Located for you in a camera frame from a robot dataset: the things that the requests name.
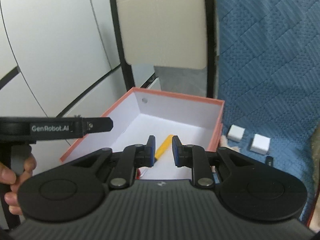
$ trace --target yellow pencil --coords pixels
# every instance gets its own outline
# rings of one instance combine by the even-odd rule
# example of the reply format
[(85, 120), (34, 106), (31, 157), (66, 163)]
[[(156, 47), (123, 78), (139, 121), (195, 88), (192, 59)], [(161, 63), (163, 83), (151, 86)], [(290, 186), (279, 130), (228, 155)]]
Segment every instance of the yellow pencil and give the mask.
[(156, 154), (155, 154), (155, 161), (157, 161), (162, 154), (168, 149), (172, 142), (172, 137), (173, 135), (170, 134), (168, 137), (164, 140), (164, 142), (160, 145), (160, 147), (157, 149)]

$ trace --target blue quilted blanket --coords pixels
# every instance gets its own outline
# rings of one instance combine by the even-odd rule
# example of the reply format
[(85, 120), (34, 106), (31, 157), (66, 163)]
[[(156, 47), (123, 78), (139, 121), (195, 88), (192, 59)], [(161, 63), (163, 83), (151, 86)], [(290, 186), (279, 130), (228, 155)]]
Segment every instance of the blue quilted blanket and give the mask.
[(217, 0), (220, 18), (219, 98), (226, 101), (224, 134), (246, 128), (231, 143), (250, 152), (254, 133), (271, 137), (274, 167), (314, 198), (309, 138), (320, 121), (320, 0)]

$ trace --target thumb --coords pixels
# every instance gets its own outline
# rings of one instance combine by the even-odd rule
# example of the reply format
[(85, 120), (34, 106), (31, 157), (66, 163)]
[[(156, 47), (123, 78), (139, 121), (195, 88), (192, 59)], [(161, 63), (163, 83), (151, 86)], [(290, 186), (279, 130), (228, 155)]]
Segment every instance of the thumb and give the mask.
[(16, 182), (16, 174), (8, 167), (0, 163), (0, 183), (14, 184)]

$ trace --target human hand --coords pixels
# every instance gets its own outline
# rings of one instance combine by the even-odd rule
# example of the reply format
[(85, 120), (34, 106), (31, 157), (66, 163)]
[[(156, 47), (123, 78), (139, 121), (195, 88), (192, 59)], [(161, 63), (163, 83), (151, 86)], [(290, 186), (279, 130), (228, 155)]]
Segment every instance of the human hand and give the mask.
[(24, 172), (17, 177), (12, 170), (0, 163), (0, 183), (11, 185), (12, 191), (4, 195), (4, 200), (9, 205), (9, 211), (13, 215), (22, 215), (17, 199), (17, 192), (20, 185), (32, 177), (32, 171), (36, 168), (36, 159), (33, 155), (25, 160), (23, 167)]
[(236, 152), (240, 152), (240, 148), (238, 146), (231, 147), (228, 145), (228, 139), (225, 135), (221, 135), (221, 138), (219, 141), (219, 146), (220, 147), (227, 147), (227, 148), (234, 150)]

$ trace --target white cabinet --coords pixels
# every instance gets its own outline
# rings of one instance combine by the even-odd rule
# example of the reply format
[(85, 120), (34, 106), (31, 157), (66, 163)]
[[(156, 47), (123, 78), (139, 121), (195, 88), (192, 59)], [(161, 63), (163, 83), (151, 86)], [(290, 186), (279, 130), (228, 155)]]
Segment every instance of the white cabinet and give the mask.
[(65, 116), (100, 117), (127, 92), (121, 68), (85, 95)]
[(115, 68), (120, 64), (120, 60), (116, 45), (115, 30), (113, 28), (110, 0), (91, 1), (111, 68)]
[(17, 63), (48, 116), (111, 70), (90, 0), (1, 0)]
[[(21, 74), (0, 90), (0, 116), (45, 117)], [(32, 153), (37, 160), (34, 174), (60, 165), (59, 158), (68, 147), (66, 140), (42, 141), (32, 145)]]
[(136, 87), (141, 87), (155, 72), (153, 65), (132, 65), (133, 79)]
[(7, 34), (5, 32), (0, 10), (0, 79), (2, 79), (10, 70), (12, 70), (16, 66), (17, 63), (14, 59), (7, 39)]

